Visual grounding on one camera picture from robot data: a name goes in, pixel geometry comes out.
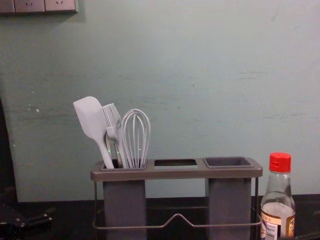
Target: brush bristles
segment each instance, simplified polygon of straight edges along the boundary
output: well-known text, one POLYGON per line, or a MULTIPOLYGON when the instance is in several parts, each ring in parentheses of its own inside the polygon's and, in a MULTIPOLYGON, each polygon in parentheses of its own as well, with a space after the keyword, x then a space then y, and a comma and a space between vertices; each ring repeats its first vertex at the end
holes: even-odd
POLYGON ((102 110, 107 128, 111 128, 117 125, 117 122, 121 121, 121 116, 114 103, 103 106, 102 110))

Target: electrical socket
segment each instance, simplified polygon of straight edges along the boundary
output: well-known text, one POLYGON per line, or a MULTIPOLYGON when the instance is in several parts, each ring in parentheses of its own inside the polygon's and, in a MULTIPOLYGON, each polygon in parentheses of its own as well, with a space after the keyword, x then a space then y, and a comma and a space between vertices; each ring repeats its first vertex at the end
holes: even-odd
POLYGON ((14 0, 0 0, 0 14, 9 14, 14 12, 14 0))
POLYGON ((14 0, 16 13, 39 13, 45 11, 45 0, 14 0))
POLYGON ((75 0, 45 0, 44 5, 45 5, 46 12, 53 12, 53 11, 77 12, 75 0))

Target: black object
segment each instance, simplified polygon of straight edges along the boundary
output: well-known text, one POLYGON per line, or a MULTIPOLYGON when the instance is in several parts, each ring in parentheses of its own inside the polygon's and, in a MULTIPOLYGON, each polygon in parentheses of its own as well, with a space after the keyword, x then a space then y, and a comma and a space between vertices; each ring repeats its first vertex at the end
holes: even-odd
POLYGON ((26 218, 9 205, 0 206, 0 240, 27 239, 42 232, 49 231, 52 225, 51 214, 55 208, 47 209, 43 214, 26 218))
POLYGON ((14 166, 11 158, 9 136, 0 98, 0 202, 17 202, 14 166))
POLYGON ((279 240, 320 240, 320 232, 314 232, 296 237, 281 237, 279 240))

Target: red bottle cap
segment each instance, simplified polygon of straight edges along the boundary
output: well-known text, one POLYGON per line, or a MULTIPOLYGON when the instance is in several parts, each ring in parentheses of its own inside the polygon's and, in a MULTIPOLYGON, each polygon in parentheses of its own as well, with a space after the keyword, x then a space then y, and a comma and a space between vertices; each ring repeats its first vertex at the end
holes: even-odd
POLYGON ((291 172, 291 155, 284 152, 270 153, 269 170, 276 173, 291 172))

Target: glass bottle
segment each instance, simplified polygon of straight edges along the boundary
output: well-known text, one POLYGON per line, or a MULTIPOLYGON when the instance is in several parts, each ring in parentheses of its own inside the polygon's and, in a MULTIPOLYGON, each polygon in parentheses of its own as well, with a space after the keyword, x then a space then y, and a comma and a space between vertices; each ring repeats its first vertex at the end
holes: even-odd
POLYGON ((270 154, 269 180, 261 201, 261 240, 293 237, 295 202, 291 194, 291 156, 288 153, 270 154))

